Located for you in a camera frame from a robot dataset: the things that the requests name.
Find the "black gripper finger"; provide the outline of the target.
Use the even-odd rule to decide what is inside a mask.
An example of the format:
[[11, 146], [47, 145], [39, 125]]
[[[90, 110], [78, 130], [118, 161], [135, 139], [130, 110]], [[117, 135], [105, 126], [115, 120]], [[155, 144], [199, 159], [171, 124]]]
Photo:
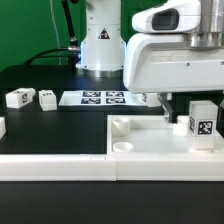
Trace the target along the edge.
[[174, 106], [172, 105], [172, 101], [167, 99], [167, 95], [162, 94], [160, 96], [161, 106], [164, 110], [164, 118], [168, 123], [176, 123], [177, 115], [174, 111]]

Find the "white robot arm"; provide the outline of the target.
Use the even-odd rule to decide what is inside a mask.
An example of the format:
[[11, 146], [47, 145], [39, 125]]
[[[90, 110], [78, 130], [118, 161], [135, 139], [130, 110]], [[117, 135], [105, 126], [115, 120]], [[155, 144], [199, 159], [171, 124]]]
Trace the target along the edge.
[[156, 93], [172, 123], [170, 93], [224, 90], [224, 0], [168, 0], [135, 14], [123, 82]]

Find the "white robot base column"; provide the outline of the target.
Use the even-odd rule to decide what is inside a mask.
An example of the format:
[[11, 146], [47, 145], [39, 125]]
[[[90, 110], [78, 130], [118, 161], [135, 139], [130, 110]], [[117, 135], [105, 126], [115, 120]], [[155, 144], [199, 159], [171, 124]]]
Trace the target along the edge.
[[121, 77], [126, 42], [121, 37], [121, 0], [85, 0], [86, 36], [81, 42], [80, 75]]

